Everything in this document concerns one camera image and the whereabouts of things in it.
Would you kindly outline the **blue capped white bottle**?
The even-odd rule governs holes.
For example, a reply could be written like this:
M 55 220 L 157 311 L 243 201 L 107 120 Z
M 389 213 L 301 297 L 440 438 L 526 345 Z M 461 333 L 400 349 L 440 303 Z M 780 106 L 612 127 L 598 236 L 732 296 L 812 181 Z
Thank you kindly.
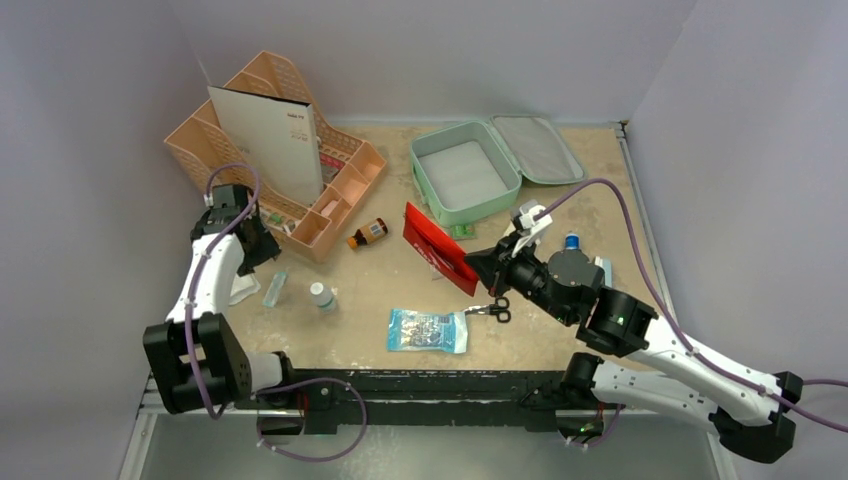
M 563 246 L 565 250 L 579 250 L 581 248 L 580 236 L 575 232 L 569 232 L 564 238 Z

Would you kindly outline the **brown medicine bottle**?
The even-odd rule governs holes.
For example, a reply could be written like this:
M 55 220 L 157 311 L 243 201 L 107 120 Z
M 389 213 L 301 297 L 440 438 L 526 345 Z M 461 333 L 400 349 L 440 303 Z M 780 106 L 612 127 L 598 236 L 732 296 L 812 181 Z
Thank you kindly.
M 388 226 L 382 218 L 376 218 L 372 222 L 358 228 L 353 235 L 347 239 L 351 249 L 367 246 L 384 238 L 389 232 Z

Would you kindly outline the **small white bottle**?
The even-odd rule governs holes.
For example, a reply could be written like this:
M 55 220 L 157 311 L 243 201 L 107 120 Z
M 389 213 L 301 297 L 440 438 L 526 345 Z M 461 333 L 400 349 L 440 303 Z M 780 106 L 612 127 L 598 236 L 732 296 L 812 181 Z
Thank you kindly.
M 321 282 L 309 286 L 309 294 L 314 305 L 323 313 L 333 312 L 337 308 L 337 300 L 331 288 Z

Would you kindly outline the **bandage strip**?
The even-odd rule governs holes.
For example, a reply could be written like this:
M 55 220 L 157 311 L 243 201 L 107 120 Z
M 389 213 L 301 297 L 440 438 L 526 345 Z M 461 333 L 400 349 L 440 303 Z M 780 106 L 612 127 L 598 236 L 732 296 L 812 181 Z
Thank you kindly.
M 262 305 L 264 307 L 274 308 L 278 304 L 287 278 L 288 275 L 285 271 L 279 271 L 272 276 L 268 289 L 262 300 Z

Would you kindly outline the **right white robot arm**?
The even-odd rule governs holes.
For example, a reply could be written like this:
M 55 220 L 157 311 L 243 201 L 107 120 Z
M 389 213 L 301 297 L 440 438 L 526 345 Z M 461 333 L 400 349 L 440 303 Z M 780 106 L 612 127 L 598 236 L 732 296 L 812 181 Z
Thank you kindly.
M 586 351 L 572 356 L 564 399 L 624 404 L 673 417 L 715 435 L 731 452 L 771 464 L 794 444 L 786 415 L 801 397 L 795 374 L 759 372 L 678 335 L 650 305 L 604 284 L 603 269 L 578 249 L 541 261 L 534 247 L 512 252 L 513 236 L 472 252 L 466 264 L 493 297 L 514 290 L 565 326 Z

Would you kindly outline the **red first aid pouch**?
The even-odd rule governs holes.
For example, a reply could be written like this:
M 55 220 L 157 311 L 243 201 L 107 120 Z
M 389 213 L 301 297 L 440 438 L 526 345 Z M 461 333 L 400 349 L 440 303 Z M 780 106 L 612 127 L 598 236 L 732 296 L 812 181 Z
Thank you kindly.
M 466 252 L 412 203 L 404 211 L 403 238 L 437 272 L 470 297 L 478 275 L 465 262 Z

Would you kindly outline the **blue gauze packet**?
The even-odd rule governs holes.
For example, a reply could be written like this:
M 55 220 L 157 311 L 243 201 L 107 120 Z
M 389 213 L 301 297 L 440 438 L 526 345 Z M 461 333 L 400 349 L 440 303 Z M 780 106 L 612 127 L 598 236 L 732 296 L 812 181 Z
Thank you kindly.
M 387 349 L 391 352 L 440 351 L 464 354 L 468 327 L 463 312 L 448 314 L 393 309 L 389 317 Z

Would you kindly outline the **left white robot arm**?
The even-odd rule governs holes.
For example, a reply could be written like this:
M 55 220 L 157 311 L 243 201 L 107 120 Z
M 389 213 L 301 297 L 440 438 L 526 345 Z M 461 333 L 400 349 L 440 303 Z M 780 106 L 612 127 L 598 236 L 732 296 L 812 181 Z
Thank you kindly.
M 258 392 L 275 409 L 297 399 L 286 355 L 245 351 L 226 320 L 235 281 L 280 253 L 253 197 L 243 184 L 208 191 L 208 208 L 190 234 L 192 262 L 178 300 L 163 323 L 144 331 L 151 373 L 171 414 L 213 413 Z

